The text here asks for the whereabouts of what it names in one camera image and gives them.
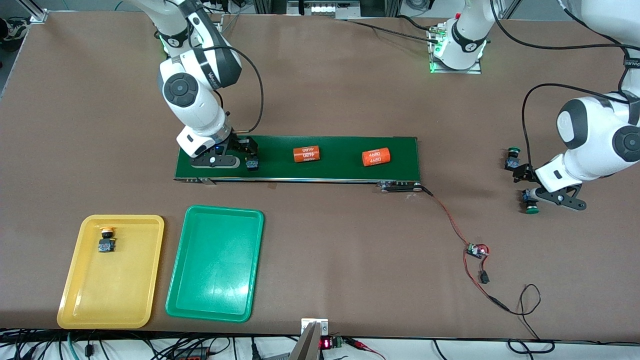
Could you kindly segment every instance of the shoe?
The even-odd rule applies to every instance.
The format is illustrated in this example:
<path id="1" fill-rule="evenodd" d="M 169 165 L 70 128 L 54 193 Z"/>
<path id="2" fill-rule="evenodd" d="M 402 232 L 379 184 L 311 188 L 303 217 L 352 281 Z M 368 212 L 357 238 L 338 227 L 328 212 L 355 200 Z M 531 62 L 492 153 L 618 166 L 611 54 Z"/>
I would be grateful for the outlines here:
<path id="1" fill-rule="evenodd" d="M 31 27 L 31 22 L 24 17 L 10 17 L 5 21 L 9 25 L 9 34 L 0 39 L 0 48 L 9 52 L 16 51 L 20 49 L 22 40 Z"/>

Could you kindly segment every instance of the orange can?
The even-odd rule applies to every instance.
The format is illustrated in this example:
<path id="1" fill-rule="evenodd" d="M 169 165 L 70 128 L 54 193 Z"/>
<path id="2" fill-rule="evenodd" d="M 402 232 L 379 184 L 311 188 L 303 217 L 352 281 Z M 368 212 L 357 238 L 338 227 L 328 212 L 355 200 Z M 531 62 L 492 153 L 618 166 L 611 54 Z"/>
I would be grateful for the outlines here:
<path id="1" fill-rule="evenodd" d="M 372 165 L 385 164 L 391 161 L 391 153 L 388 147 L 382 149 L 369 150 L 362 153 L 362 164 L 366 167 Z"/>
<path id="2" fill-rule="evenodd" d="M 293 149 L 293 161 L 303 163 L 315 160 L 320 160 L 320 148 L 317 145 Z"/>

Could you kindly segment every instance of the teal cable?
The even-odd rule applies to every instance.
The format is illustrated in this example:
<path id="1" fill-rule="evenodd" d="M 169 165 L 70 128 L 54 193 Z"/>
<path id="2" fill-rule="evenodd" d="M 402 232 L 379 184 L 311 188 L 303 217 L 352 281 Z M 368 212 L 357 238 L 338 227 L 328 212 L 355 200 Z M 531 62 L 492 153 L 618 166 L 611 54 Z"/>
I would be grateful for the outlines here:
<path id="1" fill-rule="evenodd" d="M 69 345 L 69 350 L 71 350 L 71 356 L 74 357 L 74 360 L 80 360 L 78 354 L 76 354 L 76 350 L 74 349 L 74 344 L 71 342 L 71 332 L 67 333 L 67 344 Z"/>

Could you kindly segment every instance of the table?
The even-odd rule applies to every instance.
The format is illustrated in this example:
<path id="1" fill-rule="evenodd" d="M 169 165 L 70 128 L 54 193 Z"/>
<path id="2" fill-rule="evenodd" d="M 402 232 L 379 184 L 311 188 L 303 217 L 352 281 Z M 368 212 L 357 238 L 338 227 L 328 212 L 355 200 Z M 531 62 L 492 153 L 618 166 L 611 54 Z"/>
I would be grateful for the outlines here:
<path id="1" fill-rule="evenodd" d="M 400 19 L 370 20 L 420 35 Z M 602 39 L 571 22 L 505 22 L 544 44 Z M 424 193 L 370 185 L 172 180 L 182 125 L 157 91 L 163 59 L 143 13 L 52 13 L 26 39 L 0 103 L 0 327 L 57 327 L 80 223 L 88 215 L 166 220 L 154 310 L 146 330 L 296 334 L 327 317 L 353 336 L 530 338 L 484 298 L 462 265 L 463 244 Z M 469 241 L 492 249 L 486 289 L 512 309 L 535 283 L 528 317 L 543 338 L 640 340 L 640 167 L 585 185 L 589 204 L 520 212 L 526 184 L 502 169 L 523 146 L 520 107 L 538 83 L 616 87 L 615 49 L 542 51 L 490 34 L 481 76 L 430 74 L 423 43 L 323 17 L 242 16 L 229 41 L 256 63 L 266 91 L 262 135 L 417 136 L 424 184 Z M 259 92 L 248 66 L 223 89 L 236 127 Z M 533 161 L 564 151 L 558 109 L 579 94 L 537 90 L 527 109 Z M 265 228 L 250 320 L 170 318 L 164 302 L 184 212 L 192 204 L 260 209 Z M 470 261 L 475 273 L 475 262 Z M 535 297 L 529 294 L 525 305 Z"/>

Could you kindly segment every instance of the yellow tray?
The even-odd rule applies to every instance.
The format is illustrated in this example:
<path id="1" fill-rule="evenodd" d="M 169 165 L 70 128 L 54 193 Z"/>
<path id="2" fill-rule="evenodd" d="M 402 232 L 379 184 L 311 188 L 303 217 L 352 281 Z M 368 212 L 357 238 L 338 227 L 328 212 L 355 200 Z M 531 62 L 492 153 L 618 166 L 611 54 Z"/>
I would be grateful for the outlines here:
<path id="1" fill-rule="evenodd" d="M 113 252 L 98 252 L 113 226 Z M 157 215 L 92 215 L 80 227 L 58 309 L 63 329 L 137 329 L 151 315 L 164 220 Z"/>

